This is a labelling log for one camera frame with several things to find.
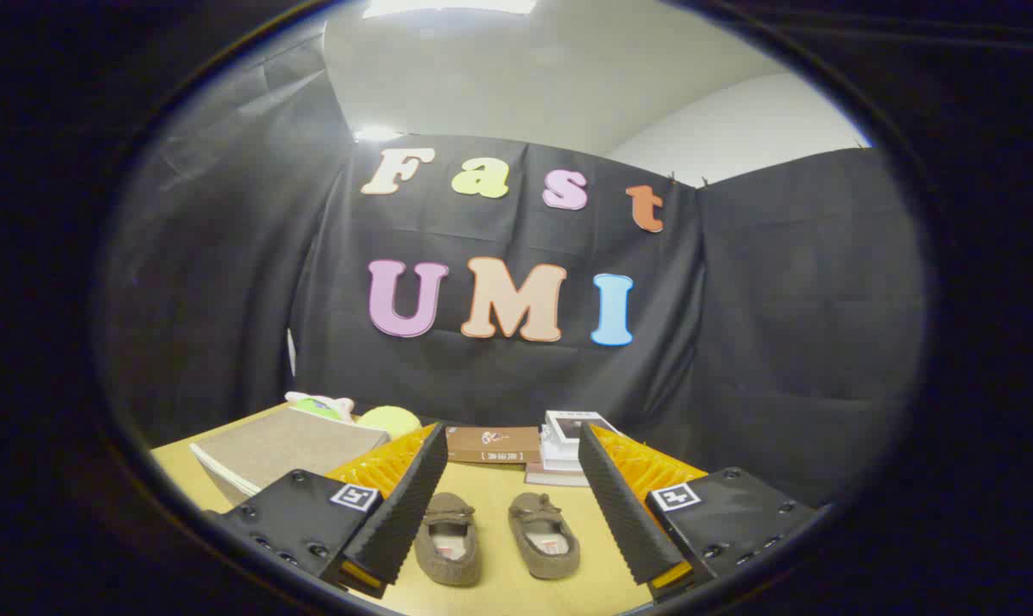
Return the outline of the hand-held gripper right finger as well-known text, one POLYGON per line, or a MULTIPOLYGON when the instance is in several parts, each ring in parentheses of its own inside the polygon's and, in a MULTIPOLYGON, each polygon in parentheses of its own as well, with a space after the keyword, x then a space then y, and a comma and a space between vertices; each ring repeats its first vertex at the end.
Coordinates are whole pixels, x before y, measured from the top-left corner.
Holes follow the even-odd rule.
POLYGON ((818 514, 742 468, 700 471, 590 423, 580 464, 631 577, 653 600, 750 569, 818 514))

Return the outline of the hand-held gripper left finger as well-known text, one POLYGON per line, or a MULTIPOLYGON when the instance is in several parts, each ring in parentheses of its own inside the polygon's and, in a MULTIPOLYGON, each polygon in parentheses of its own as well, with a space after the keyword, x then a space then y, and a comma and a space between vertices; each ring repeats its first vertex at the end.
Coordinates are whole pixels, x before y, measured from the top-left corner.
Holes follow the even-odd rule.
POLYGON ((204 518, 270 561, 379 599, 399 576, 447 459, 442 424, 432 423, 325 475, 293 469, 204 518))

